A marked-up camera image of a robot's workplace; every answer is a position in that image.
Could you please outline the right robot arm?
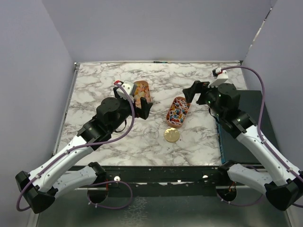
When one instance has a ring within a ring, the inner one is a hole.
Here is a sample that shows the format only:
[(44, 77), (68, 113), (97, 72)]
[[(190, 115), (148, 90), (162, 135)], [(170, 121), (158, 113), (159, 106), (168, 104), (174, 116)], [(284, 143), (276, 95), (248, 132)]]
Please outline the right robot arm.
[(183, 89), (188, 103), (195, 94), (198, 105), (207, 105), (218, 117), (218, 123), (239, 143), (243, 144), (266, 169), (263, 174), (229, 161), (219, 168), (217, 179), (223, 185), (244, 184), (261, 194), (278, 210), (285, 211), (303, 195), (303, 173), (291, 164), (258, 130), (255, 121), (239, 109), (240, 93), (233, 84), (210, 87), (209, 82), (195, 81)]

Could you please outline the pink tray of gummy candies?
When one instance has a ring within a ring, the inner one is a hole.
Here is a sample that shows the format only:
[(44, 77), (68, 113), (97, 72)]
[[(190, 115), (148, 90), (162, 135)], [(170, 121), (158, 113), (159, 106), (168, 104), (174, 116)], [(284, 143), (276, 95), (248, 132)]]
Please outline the pink tray of gummy candies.
[(134, 93), (136, 107), (141, 108), (141, 97), (144, 97), (148, 103), (151, 103), (152, 99), (148, 82), (145, 80), (141, 80), (136, 81), (134, 84), (136, 85), (136, 90)]

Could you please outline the pink tray of lollipops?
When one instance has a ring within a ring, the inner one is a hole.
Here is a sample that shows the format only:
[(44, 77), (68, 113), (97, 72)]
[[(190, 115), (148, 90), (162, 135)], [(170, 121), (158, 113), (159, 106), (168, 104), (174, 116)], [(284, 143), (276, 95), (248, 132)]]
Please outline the pink tray of lollipops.
[(173, 128), (182, 127), (189, 111), (189, 108), (190, 103), (187, 103), (184, 97), (178, 96), (174, 98), (166, 114), (167, 125)]

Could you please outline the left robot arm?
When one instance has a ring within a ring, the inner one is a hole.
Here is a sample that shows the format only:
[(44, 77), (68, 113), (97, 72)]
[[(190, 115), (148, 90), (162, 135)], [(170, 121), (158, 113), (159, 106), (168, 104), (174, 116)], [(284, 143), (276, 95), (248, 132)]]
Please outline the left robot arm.
[(91, 162), (70, 174), (67, 171), (101, 145), (125, 137), (128, 131), (116, 139), (112, 139), (111, 135), (129, 116), (132, 119), (147, 119), (152, 107), (152, 103), (144, 97), (140, 99), (141, 106), (137, 107), (133, 88), (117, 85), (113, 91), (114, 97), (102, 100), (96, 109), (96, 115), (83, 125), (66, 147), (38, 168), (29, 173), (21, 171), (15, 176), (20, 190), (16, 204), (18, 211), (25, 210), (20, 207), (21, 198), (24, 198), (29, 204), (28, 207), (38, 214), (48, 209), (59, 196), (67, 192), (82, 186), (98, 187), (105, 184), (108, 179), (107, 173), (97, 162)]

